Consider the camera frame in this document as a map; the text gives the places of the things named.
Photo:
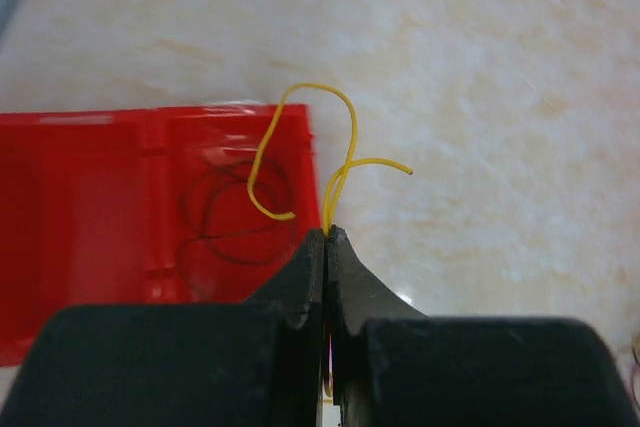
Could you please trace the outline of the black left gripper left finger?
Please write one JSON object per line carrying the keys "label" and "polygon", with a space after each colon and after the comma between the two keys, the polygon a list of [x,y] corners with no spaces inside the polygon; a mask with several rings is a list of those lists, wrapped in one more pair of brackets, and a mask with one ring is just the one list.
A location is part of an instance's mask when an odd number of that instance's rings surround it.
{"label": "black left gripper left finger", "polygon": [[18,370],[5,426],[318,426],[324,237],[235,304],[81,305]]}

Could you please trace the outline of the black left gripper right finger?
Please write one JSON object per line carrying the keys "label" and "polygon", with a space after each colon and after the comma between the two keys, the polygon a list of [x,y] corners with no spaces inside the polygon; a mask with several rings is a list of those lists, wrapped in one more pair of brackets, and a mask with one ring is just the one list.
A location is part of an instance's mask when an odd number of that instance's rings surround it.
{"label": "black left gripper right finger", "polygon": [[346,426],[635,426],[601,337],[570,317],[428,316],[327,239],[332,397]]}

